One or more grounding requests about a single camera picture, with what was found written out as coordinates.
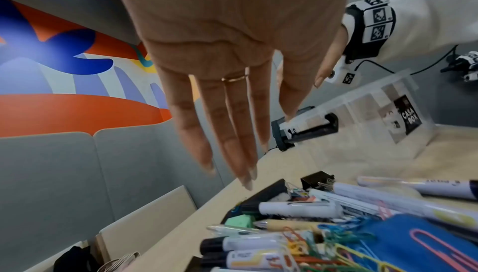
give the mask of black pen cap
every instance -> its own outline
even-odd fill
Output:
[[[201,267],[228,267],[229,252],[208,253],[201,258]]]
[[[224,252],[223,241],[225,238],[226,237],[224,236],[203,240],[199,246],[199,252],[201,252],[202,255],[214,252]]]
[[[260,215],[259,211],[259,204],[260,203],[246,203],[240,206],[243,214],[249,215]]]

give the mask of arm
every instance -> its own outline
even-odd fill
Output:
[[[379,51],[380,62],[478,40],[478,0],[390,0],[389,5],[396,24]]]

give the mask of clear plastic box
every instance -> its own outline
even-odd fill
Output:
[[[377,80],[317,106],[280,128],[310,169],[333,172],[349,163],[363,175],[406,168],[435,135],[435,124],[409,70]]]

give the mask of colorful mural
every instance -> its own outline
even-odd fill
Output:
[[[0,0],[0,137],[93,135],[170,118],[142,44]]]

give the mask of eraser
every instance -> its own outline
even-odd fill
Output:
[[[243,214],[228,218],[225,225],[243,228],[253,228],[253,222],[255,222],[255,218],[253,216]]]

